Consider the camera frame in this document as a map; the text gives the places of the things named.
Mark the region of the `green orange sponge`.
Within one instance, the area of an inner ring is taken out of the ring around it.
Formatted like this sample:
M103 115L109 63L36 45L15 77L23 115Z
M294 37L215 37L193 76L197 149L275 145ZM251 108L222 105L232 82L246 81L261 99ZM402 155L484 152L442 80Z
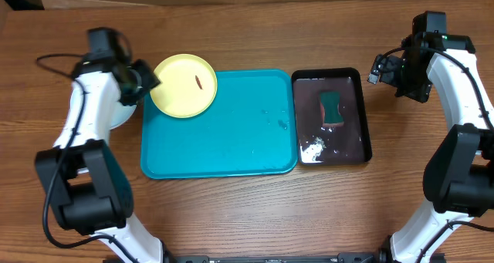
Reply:
M344 120L340 114L340 94L338 92L320 92L319 103L324 127L343 126Z

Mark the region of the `light blue plate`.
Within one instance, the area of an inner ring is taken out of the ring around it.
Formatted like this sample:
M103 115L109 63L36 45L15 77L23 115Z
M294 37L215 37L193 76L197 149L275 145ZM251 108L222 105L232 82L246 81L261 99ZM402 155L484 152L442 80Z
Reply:
M111 117L110 128L115 129L127 122L134 114L136 108L136 105L124 106L120 102L117 102Z

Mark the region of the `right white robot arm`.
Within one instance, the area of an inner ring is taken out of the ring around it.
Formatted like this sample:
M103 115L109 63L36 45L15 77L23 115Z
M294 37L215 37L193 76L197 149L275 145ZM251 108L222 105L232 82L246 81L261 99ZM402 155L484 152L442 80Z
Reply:
M436 250L459 227L493 208L493 106L465 35L438 30L409 35L377 56L369 82L394 86L398 96L420 102L434 87L448 133L426 165L425 199L404 227L383 243L378 262L443 262Z

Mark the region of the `yellow plate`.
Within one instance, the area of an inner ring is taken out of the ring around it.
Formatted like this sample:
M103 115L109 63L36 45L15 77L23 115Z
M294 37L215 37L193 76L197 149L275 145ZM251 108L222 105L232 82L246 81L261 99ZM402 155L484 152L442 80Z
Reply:
M151 90L154 105L168 116L197 116L213 103L218 80L203 58L177 54L160 62L154 70L160 84Z

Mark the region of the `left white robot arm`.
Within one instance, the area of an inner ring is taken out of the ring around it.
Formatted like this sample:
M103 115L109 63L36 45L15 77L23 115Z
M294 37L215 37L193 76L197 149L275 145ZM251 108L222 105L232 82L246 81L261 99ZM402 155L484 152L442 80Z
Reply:
M46 239L64 249L100 241L122 262L172 262L163 241L134 213L130 182L108 144L118 105L136 104L158 85L157 77L141 59L84 56L66 78L79 100L52 148L35 158L46 193Z

